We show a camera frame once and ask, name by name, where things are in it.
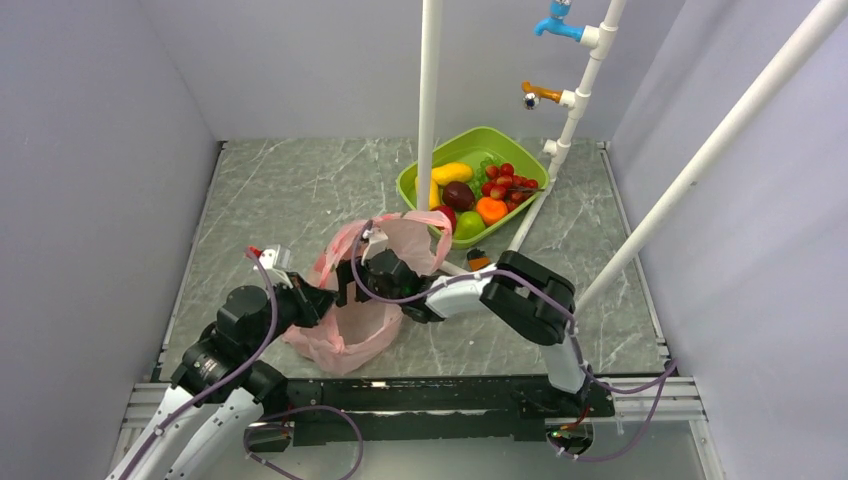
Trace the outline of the pink plastic bag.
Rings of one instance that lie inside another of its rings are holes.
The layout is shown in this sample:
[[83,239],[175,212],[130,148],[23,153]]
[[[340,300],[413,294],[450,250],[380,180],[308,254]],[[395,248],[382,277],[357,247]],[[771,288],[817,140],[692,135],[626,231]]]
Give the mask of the pink plastic bag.
[[[387,235],[387,247],[419,275],[438,270],[451,249],[452,224],[440,211],[386,214],[375,217],[374,224]],[[355,301],[354,283],[339,286],[336,270],[351,258],[354,239],[364,225],[357,220],[341,227],[306,274],[314,287],[347,294],[347,304],[332,307],[316,327],[291,326],[282,335],[300,355],[334,375],[348,374],[385,350],[404,318],[398,305]]]

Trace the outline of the yellow fake banana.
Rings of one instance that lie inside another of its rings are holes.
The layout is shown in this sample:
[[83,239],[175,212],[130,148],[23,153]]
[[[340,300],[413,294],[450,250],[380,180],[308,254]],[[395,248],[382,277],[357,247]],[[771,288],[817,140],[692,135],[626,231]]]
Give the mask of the yellow fake banana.
[[428,209],[430,211],[435,210],[442,205],[440,186],[433,179],[430,179],[428,183],[427,200]]

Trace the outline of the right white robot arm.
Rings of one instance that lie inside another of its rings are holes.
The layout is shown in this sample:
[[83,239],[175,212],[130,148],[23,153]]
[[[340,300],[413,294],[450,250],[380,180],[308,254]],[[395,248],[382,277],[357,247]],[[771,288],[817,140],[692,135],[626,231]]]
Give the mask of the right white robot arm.
[[471,273],[425,276],[386,250],[369,260],[342,261],[336,276],[338,306],[349,302],[346,289],[353,283],[357,302],[396,305],[422,324],[490,312],[539,347],[557,411],[574,415],[588,404],[587,375],[576,342],[575,287],[519,252],[506,251],[496,262]]

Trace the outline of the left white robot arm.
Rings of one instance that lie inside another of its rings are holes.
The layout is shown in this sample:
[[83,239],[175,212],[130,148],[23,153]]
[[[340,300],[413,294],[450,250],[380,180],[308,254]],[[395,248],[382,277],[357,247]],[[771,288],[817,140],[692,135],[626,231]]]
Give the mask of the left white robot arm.
[[237,433],[285,411],[288,380],[258,357],[288,328],[318,326],[338,298],[295,272],[288,278],[270,290],[242,286],[228,294],[110,478],[192,479]]

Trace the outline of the green fake pear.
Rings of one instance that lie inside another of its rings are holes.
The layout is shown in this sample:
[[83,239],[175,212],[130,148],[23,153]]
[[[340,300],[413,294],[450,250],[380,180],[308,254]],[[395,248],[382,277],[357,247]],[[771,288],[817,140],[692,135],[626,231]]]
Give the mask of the green fake pear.
[[482,216],[476,211],[462,212],[457,217],[453,237],[455,240],[470,240],[487,228]]

